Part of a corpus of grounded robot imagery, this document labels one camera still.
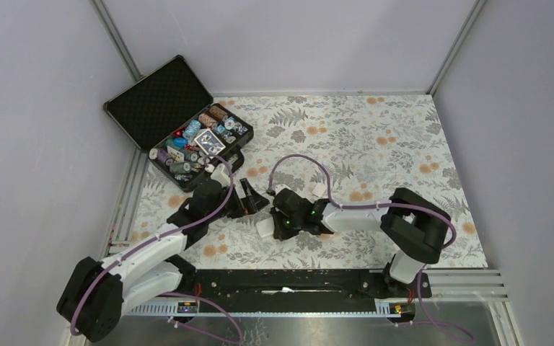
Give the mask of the white remote control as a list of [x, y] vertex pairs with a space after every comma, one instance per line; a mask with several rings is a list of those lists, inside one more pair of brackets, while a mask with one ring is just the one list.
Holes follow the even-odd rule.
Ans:
[[267, 238], [273, 235], [275, 226], [272, 218], [267, 218], [262, 221], [258, 221], [255, 224], [256, 231], [260, 238]]

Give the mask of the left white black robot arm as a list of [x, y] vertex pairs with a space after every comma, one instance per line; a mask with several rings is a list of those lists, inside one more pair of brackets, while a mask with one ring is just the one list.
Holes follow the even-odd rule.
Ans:
[[178, 268], [170, 257], [202, 239], [216, 219], [252, 215], [269, 204], [246, 179], [240, 183], [243, 198], [232, 182], [208, 179], [154, 235], [101, 260], [80, 260], [56, 307], [69, 322], [70, 333], [83, 335], [91, 342], [100, 341], [115, 328], [123, 313], [149, 299], [171, 291], [177, 296], [191, 293], [193, 274]]

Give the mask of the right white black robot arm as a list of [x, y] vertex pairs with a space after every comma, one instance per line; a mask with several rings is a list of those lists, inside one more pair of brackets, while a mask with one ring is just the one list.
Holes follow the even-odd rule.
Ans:
[[389, 263], [384, 285], [402, 297], [426, 265], [436, 264], [450, 244], [450, 215], [412, 190], [397, 188], [386, 203], [343, 205], [330, 198], [311, 201], [290, 189], [277, 193], [270, 210], [273, 236], [287, 240], [305, 231], [334, 234], [342, 231], [381, 231], [398, 248]]

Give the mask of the black poker chip case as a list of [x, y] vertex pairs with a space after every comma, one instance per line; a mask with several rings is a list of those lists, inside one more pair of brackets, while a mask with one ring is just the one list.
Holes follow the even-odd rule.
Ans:
[[215, 103], [214, 97], [182, 55], [175, 56], [106, 101], [103, 110], [140, 151], [148, 154], [153, 148], [166, 150], [165, 142], [174, 138], [173, 133], [184, 131], [188, 123], [199, 115], [210, 115], [213, 107], [244, 128], [229, 131], [234, 138], [231, 143], [227, 143], [221, 134], [218, 135], [226, 146], [220, 157], [233, 159], [232, 170], [236, 172], [245, 162], [242, 149], [253, 139], [254, 129], [241, 117]]

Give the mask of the playing card deck box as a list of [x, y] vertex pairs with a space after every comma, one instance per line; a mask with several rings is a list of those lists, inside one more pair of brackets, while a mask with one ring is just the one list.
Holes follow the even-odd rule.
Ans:
[[227, 148], [219, 137], [209, 128], [200, 130], [194, 138], [194, 143], [199, 146], [205, 154], [218, 155]]

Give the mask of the floral table mat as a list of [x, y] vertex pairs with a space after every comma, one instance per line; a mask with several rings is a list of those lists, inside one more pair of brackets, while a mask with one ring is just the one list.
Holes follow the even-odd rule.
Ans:
[[[218, 103], [254, 129], [236, 176], [258, 192], [273, 181], [314, 200], [319, 182], [340, 203], [367, 205], [406, 187], [446, 211], [456, 227], [438, 267], [487, 266], [430, 96], [220, 97]], [[216, 221], [183, 258], [200, 269], [346, 269], [381, 268], [396, 252], [379, 231], [260, 238], [255, 224], [269, 217], [262, 210]]]

